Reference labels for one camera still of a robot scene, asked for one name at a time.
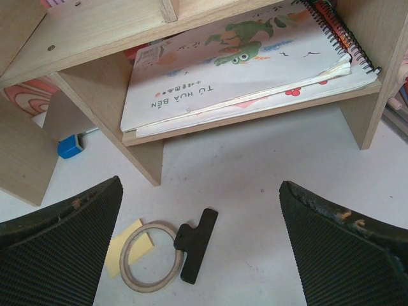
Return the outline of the pink plastic bottle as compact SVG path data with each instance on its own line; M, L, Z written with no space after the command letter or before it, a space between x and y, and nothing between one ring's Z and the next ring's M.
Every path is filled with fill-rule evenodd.
M398 68L396 79L391 83L393 85L393 88L391 90L391 96L388 99L387 105L392 107L392 109L394 110L400 110L402 108L401 102L399 102L395 98L395 96L397 95L397 92L400 90L403 84L406 83L406 79L407 79L407 51L405 51L402 62Z

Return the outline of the blue eraser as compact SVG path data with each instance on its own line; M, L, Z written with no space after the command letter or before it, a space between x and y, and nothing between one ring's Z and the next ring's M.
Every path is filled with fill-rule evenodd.
M84 150L82 137L80 135L71 135L59 142L57 153L63 159L72 158Z

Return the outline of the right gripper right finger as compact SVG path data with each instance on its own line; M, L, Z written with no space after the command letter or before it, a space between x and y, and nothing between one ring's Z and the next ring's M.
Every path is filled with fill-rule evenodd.
M407 230L291 181L279 201L307 305L407 305Z

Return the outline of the light wooden bookshelf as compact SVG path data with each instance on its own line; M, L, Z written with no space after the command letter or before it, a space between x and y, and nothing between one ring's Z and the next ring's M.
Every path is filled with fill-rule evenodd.
M163 140L130 142L120 121L132 67L131 47L266 6L266 1L1 2L1 87L49 76L154 186L161 182ZM372 143L387 100L400 88L407 50L406 1L339 1L338 12L382 68L365 88L221 121L223 126L338 103L356 143Z

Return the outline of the spiral notebook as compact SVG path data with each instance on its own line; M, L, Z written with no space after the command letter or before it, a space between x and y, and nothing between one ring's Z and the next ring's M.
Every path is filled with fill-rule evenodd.
M159 135L354 91L378 72L326 1L284 1L139 49L120 129Z

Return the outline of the yellow sticky note pad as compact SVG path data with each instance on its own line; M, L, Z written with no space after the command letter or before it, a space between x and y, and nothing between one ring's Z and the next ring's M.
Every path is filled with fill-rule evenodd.
M142 227L141 219L138 219L133 224L128 226L121 234L112 238L105 258L105 266L108 271L109 278L113 279L120 274L119 260L122 248L129 238L130 234ZM150 252L154 248L154 244L148 233L141 234L133 244L128 263L133 264Z

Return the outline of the black binder clip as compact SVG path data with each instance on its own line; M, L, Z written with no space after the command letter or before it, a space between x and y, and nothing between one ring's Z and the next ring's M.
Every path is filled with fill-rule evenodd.
M187 254L180 278L188 284L196 283L218 215L217 211L206 208L197 227L184 223L177 231L173 246Z

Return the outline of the masking tape roll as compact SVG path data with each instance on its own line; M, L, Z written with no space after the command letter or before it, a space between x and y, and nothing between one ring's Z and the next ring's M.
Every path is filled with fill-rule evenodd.
M149 230L161 230L165 232L170 238L175 241L176 239L176 232L174 229L170 228L169 226L165 225L162 222L150 222L147 223L138 229L136 229L125 241L123 248L120 253L119 258L119 270L120 275L124 283L133 291L138 293L153 293L165 288L180 272L182 268L182 264L184 262L184 253L182 251L175 249L175 259L173 262L173 266L169 273L161 280L153 283L143 283L137 280L132 272L129 261L129 255L131 249L133 248L134 243L137 241L138 237Z

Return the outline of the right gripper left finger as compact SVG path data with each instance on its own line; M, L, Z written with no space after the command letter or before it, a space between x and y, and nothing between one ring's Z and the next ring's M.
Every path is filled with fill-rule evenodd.
M1 223L1 305L92 305L119 214L114 176Z

